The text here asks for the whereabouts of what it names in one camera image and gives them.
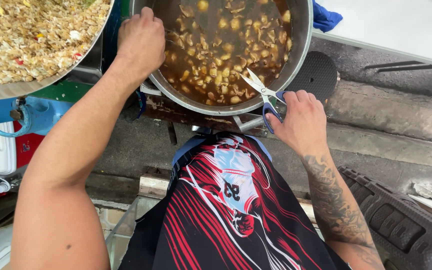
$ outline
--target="white table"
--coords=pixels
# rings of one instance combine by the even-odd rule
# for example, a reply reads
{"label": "white table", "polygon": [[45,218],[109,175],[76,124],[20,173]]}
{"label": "white table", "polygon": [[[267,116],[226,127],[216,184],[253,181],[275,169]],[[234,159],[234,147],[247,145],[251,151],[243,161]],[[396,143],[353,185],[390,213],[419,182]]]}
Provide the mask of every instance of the white table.
{"label": "white table", "polygon": [[313,37],[432,65],[432,0],[316,2],[343,15],[343,20],[326,33],[313,29]]}

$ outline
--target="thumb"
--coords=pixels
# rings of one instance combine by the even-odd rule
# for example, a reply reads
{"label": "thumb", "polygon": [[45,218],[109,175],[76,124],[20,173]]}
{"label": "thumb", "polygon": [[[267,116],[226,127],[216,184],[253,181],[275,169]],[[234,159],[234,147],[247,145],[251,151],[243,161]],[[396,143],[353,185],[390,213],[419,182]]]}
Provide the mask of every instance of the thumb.
{"label": "thumb", "polygon": [[267,113],[264,115],[266,117],[266,120],[271,125],[271,128],[273,128],[274,133],[276,133],[282,126],[283,123],[272,113]]}

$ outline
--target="tattoo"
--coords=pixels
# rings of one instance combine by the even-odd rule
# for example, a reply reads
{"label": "tattoo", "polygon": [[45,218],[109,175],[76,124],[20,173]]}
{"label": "tattoo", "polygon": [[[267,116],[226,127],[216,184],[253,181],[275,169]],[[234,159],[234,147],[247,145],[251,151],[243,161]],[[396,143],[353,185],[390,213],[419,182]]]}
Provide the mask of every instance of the tattoo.
{"label": "tattoo", "polygon": [[381,262],[378,251],[375,248],[364,247],[357,244],[351,244],[350,246],[356,255],[369,266],[373,267],[374,269],[385,268]]}
{"label": "tattoo", "polygon": [[374,249],[363,214],[351,192],[343,192],[340,184],[345,183],[337,180],[339,172],[333,164],[328,164],[328,157],[323,155],[318,160],[306,155],[304,161],[314,215],[324,238]]}

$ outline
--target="brown broth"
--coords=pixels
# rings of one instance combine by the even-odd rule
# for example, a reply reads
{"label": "brown broth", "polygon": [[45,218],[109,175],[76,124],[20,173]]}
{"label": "brown broth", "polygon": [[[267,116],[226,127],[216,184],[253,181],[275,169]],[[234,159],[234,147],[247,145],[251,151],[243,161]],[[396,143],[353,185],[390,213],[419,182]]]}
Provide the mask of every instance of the brown broth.
{"label": "brown broth", "polygon": [[[212,106],[248,101],[257,96],[257,92],[240,76],[248,76],[246,67],[269,86],[279,77],[285,64],[284,57],[289,55],[286,42],[281,44],[279,41],[282,31],[286,32],[287,40],[291,40],[291,24],[282,21],[282,14],[288,10],[287,3],[283,0],[267,0],[267,3],[265,0],[207,1],[206,11],[198,10],[199,0],[169,0],[164,4],[156,1],[154,15],[163,20],[167,40],[166,61],[159,70],[174,89],[194,101]],[[189,13],[188,17],[183,14],[180,4]],[[243,10],[231,13],[243,7]],[[266,22],[262,22],[262,16],[267,17]],[[225,19],[227,27],[219,27],[221,18]],[[239,20],[238,29],[232,28],[234,18]],[[248,19],[252,20],[252,25],[245,25]],[[274,42],[268,35],[271,30],[274,30]],[[261,31],[260,41],[257,31]],[[208,44],[206,49],[201,36]],[[265,58],[262,57],[264,50],[269,53]],[[222,60],[228,52],[230,57]],[[212,68],[217,69],[216,74],[210,74]]]}

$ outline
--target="metal bowl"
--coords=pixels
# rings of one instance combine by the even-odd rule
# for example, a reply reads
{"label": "metal bowl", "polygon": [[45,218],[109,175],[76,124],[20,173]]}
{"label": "metal bowl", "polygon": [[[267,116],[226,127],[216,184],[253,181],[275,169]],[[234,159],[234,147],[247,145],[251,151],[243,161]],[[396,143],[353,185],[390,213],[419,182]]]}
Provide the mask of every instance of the metal bowl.
{"label": "metal bowl", "polygon": [[[293,46],[289,53],[289,59],[283,67],[279,78],[276,79],[268,88],[274,91],[281,91],[291,83],[293,78],[300,70],[311,41],[313,30],[313,3],[311,0],[288,0],[289,11],[291,12],[291,28]],[[130,15],[138,14],[141,8],[147,4],[144,0],[132,0],[130,3]],[[261,96],[249,101],[234,105],[216,107],[209,106],[189,99],[185,95],[174,89],[163,77],[159,70],[153,72],[149,78],[154,85],[161,90],[167,97],[177,102],[179,105],[191,109],[195,112],[208,115],[237,115],[252,111],[263,105]]]}
{"label": "metal bowl", "polygon": [[17,82],[17,83],[4,83],[4,84],[0,83],[0,99],[14,98],[14,97],[24,96],[36,92],[40,89],[50,86],[51,84],[57,82],[58,80],[66,76],[71,70],[73,70],[79,63],[83,61],[83,59],[88,55],[88,52],[91,51],[93,46],[98,41],[99,36],[103,32],[103,29],[105,28],[106,23],[109,20],[111,11],[113,10],[114,2],[115,0],[110,1],[109,10],[107,11],[106,21],[101,27],[99,33],[94,36],[93,41],[90,44],[89,50],[84,54],[84,56],[77,63],[70,66],[67,70],[57,73],[51,77],[47,77],[40,82],[38,82],[37,80],[33,80],[31,82]]}

